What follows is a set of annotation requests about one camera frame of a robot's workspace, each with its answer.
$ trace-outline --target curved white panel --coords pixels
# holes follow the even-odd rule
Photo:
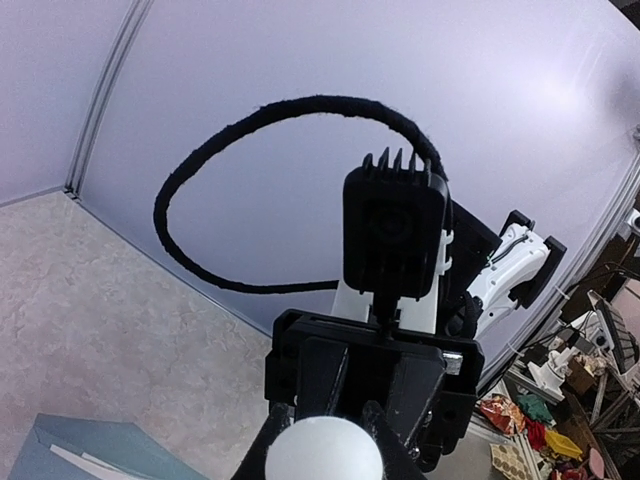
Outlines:
[[[494,229],[518,208],[569,248],[600,218],[634,148],[640,33],[604,0],[171,2],[158,0],[121,74],[82,191],[100,218],[268,330],[330,292],[251,296],[204,285],[168,258],[155,194],[223,126],[282,98],[380,100],[440,149],[452,195]],[[341,188],[367,152],[404,145],[329,116],[260,131],[177,195],[169,226],[217,274],[262,284],[338,278]],[[526,320],[493,329],[489,357]]]
[[[64,184],[129,4],[0,2],[0,203]]]

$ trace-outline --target black camera housing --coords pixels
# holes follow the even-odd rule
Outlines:
[[[421,298],[435,274],[450,197],[415,153],[402,168],[402,150],[389,166],[387,148],[373,164],[367,155],[344,183],[344,280],[361,292]]]

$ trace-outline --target white ball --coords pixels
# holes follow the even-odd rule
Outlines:
[[[337,417],[301,420],[267,454],[267,480],[382,480],[382,457],[355,423]]]

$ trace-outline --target beige floor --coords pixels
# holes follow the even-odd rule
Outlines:
[[[491,443],[506,443],[495,434],[488,438],[472,431],[458,442],[451,455],[443,456],[428,480],[506,480],[491,466]]]
[[[37,413],[134,421],[229,478],[266,415],[268,340],[62,193],[0,209],[0,479]]]

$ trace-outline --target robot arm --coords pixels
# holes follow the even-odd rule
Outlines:
[[[527,223],[506,227],[500,247],[468,288],[482,308],[476,338],[518,307],[528,308],[566,251],[553,237],[543,240]]]
[[[401,152],[391,160],[389,149],[385,150],[377,165],[369,154],[345,179],[344,281],[339,282],[339,305],[334,306],[333,316],[287,310],[274,323],[265,375],[272,416],[261,432],[264,437],[252,447],[234,478],[264,478],[265,451],[291,413],[296,421],[346,418],[376,441],[387,478],[422,478],[421,472],[433,470],[440,456],[451,453],[465,435],[484,364],[472,334],[465,330],[455,337],[443,332],[442,324],[456,315],[461,295],[469,298],[465,292],[499,244],[493,243],[498,241],[496,235],[477,219],[456,215],[459,206],[450,197],[440,155],[414,122],[363,98],[315,95],[266,105],[212,136],[166,179],[154,205],[156,232],[180,265],[219,288],[247,294],[334,289],[334,281],[248,285],[222,278],[189,258],[168,228],[171,199],[213,155],[263,127],[317,113],[383,123],[404,136],[414,152],[408,165]],[[475,240],[482,240],[487,231],[491,241],[478,248]],[[468,241],[467,234],[474,241]],[[519,252],[505,246],[498,268],[510,265],[507,256]],[[557,261],[551,261],[553,252],[550,248],[533,278],[528,279],[530,272],[512,274],[505,278],[521,281],[513,288],[501,283],[497,293],[479,289],[486,303],[483,308],[489,312],[505,295],[528,307],[557,266]],[[449,258],[457,264],[452,265]],[[489,285],[498,286],[498,280],[494,282],[489,280]],[[475,326],[477,309],[472,310],[470,314],[467,309],[464,318]]]

